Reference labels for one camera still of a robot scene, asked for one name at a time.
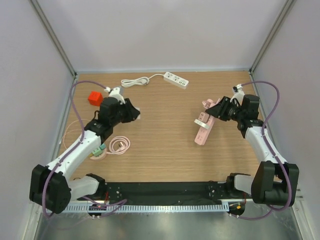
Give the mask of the mauve dual usb charger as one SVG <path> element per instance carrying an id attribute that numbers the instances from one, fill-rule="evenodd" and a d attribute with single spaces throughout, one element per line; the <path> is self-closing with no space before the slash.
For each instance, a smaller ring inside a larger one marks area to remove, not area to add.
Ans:
<path id="1" fill-rule="evenodd" d="M 203 122 L 203 123 L 207 123 L 209 118 L 210 118 L 209 114 L 207 114 L 206 112 L 201 112 L 199 117 L 198 117 L 198 120 Z"/>

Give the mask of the pink power strip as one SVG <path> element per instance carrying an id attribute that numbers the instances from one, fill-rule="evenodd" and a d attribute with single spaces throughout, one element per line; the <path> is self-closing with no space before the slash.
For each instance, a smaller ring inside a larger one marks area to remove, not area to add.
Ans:
<path id="1" fill-rule="evenodd" d="M 218 98 L 217 101 L 213 101 L 212 99 L 207 99 L 205 101 L 202 101 L 202 105 L 205 109 L 208 109 L 208 108 L 215 106 L 216 103 L 218 103 L 220 100 L 221 100 L 220 98 Z M 205 128 L 199 126 L 199 130 L 198 130 L 196 137 L 194 139 L 194 142 L 196 144 L 203 146 L 206 143 L 207 138 L 208 138 L 208 136 L 209 136 L 214 124 L 215 124 L 215 121 L 216 121 L 216 119 L 210 115 L 210 118 L 206 123 L 207 125 L 210 126 L 210 128 L 205 129 Z"/>

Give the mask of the red cube adapter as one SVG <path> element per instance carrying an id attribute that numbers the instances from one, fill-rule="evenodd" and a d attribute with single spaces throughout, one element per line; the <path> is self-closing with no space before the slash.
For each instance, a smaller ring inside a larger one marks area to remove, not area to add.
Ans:
<path id="1" fill-rule="evenodd" d="M 92 106 L 96 106 L 99 107 L 101 105 L 101 103 L 103 102 L 103 95 L 101 92 L 98 91 L 92 91 L 87 100 L 88 102 L 92 105 Z"/>

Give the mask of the white power strip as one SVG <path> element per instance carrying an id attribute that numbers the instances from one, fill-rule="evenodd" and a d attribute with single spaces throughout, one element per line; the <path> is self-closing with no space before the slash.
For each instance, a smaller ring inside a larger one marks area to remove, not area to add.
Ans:
<path id="1" fill-rule="evenodd" d="M 189 85 L 188 80 L 186 80 L 178 75 L 175 75 L 171 72 L 168 72 L 168 71 L 163 74 L 156 73 L 150 77 L 143 76 L 143 77 L 139 77 L 136 79 L 122 79 L 120 81 L 120 83 L 121 83 L 121 86 L 124 88 L 130 88 L 133 86 L 146 86 L 150 83 L 150 80 L 154 77 L 162 77 L 164 81 L 166 81 L 172 85 L 175 85 L 176 87 L 179 87 L 183 90 L 185 90 Z"/>

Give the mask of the white square charger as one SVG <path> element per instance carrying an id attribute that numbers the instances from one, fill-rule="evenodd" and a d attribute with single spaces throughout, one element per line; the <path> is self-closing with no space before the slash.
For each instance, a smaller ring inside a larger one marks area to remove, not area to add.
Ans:
<path id="1" fill-rule="evenodd" d="M 137 120 L 140 120 L 141 119 L 141 109 L 139 107 L 136 107 L 136 109 L 140 112 L 140 114 L 137 117 Z"/>

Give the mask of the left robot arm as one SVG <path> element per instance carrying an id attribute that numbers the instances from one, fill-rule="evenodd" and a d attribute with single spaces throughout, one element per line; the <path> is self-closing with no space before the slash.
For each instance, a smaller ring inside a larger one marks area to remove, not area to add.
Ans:
<path id="1" fill-rule="evenodd" d="M 113 134 L 116 125 L 135 121 L 140 114 L 129 98 L 124 102 L 114 97 L 104 98 L 79 138 L 55 160 L 45 166 L 38 164 L 32 170 L 29 199 L 44 210 L 59 214 L 73 200 L 104 198 L 106 188 L 102 177 L 88 173 L 80 179 L 70 178 L 89 154 Z"/>

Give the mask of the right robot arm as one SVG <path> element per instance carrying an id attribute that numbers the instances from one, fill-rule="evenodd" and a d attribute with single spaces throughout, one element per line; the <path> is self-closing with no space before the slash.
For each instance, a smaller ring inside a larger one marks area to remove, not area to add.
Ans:
<path id="1" fill-rule="evenodd" d="M 231 174 L 231 182 L 225 185 L 230 198 L 243 192 L 251 195 L 256 204 L 290 207 L 295 202 L 299 168 L 288 163 L 270 140 L 266 126 L 259 116 L 260 99 L 256 95 L 244 95 L 242 102 L 224 96 L 222 100 L 205 112 L 222 120 L 237 122 L 237 129 L 247 140 L 260 164 L 254 177 Z"/>

